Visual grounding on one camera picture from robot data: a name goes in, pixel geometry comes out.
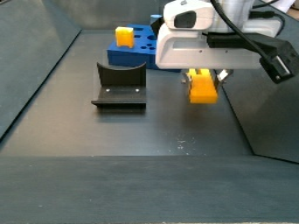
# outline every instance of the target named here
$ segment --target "yellow block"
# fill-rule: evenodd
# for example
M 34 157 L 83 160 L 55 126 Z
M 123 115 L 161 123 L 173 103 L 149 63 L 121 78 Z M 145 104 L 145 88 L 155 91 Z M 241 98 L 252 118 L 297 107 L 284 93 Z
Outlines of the yellow block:
M 135 45 L 135 29 L 131 27 L 117 28 L 117 46 L 129 46 L 133 48 Z
M 217 103 L 220 95 L 214 86 L 210 69 L 190 69 L 191 76 L 191 103 Z

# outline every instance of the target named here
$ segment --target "blue block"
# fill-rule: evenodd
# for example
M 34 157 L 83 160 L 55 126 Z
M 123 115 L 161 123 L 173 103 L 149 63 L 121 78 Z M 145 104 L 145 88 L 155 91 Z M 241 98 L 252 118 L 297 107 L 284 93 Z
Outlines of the blue block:
M 109 64 L 123 67 L 138 67 L 146 62 L 146 68 L 179 73 L 179 69 L 161 69 L 155 64 L 157 37 L 150 25 L 130 24 L 135 29 L 135 46 L 118 47 L 114 41 L 107 49 Z

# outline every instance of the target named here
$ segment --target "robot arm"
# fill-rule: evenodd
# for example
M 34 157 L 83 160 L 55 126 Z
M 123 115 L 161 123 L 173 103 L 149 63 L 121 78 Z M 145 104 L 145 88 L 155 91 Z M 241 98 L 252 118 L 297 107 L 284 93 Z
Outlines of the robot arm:
M 165 6 L 157 47 L 161 68 L 256 69 L 280 83 L 299 74 L 299 55 L 276 38 L 281 22 L 250 20 L 254 0 L 177 0 Z

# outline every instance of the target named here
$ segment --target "gray floor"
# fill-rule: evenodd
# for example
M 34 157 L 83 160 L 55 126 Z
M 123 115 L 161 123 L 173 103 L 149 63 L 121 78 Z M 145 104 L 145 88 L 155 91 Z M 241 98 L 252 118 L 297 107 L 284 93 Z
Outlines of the gray floor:
M 113 38 L 81 34 L 2 142 L 0 222 L 299 222 L 299 166 L 253 156 L 224 93 L 149 70 L 145 114 L 98 111 Z
M 2 156 L 252 155 L 225 94 L 190 104 L 183 76 L 147 70 L 143 114 L 101 113 L 97 63 L 109 64 L 111 31 L 86 31 L 25 111 Z

